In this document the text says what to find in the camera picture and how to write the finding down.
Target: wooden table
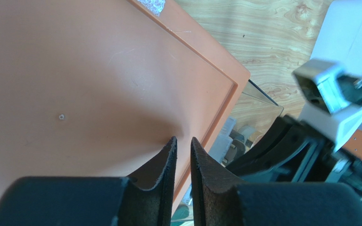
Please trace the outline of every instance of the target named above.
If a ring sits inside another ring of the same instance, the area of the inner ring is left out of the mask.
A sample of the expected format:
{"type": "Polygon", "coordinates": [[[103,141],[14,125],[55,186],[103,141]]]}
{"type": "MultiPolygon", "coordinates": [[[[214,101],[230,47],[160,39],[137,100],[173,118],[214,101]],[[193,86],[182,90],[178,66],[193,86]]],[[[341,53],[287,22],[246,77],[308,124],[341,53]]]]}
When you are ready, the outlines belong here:
{"type": "MultiPolygon", "coordinates": [[[[309,60],[332,0],[176,2],[251,72],[251,80],[284,107],[283,113],[299,115],[304,99],[291,72],[309,60]]],[[[266,111],[262,105],[239,105],[240,112],[243,108],[245,115],[266,111]]]]}

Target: wood grain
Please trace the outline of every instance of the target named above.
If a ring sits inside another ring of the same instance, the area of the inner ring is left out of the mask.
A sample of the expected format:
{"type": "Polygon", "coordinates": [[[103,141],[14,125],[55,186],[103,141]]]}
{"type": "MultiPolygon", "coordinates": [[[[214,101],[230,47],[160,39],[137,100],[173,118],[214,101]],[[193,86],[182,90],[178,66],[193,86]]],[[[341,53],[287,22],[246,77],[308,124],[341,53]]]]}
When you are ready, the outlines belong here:
{"type": "Polygon", "coordinates": [[[299,115],[304,100],[291,72],[309,60],[332,0],[176,1],[251,72],[251,80],[284,113],[299,115]]]}

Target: orange tray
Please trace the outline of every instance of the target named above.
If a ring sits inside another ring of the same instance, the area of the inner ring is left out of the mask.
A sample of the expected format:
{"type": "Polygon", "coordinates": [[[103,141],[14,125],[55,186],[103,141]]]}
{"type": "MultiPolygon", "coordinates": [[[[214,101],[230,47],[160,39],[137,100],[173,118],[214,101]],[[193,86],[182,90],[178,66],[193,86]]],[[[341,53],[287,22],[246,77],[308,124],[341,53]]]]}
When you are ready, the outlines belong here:
{"type": "Polygon", "coordinates": [[[0,0],[0,196],[29,175],[125,176],[178,138],[209,150],[249,71],[173,0],[0,0]]]}

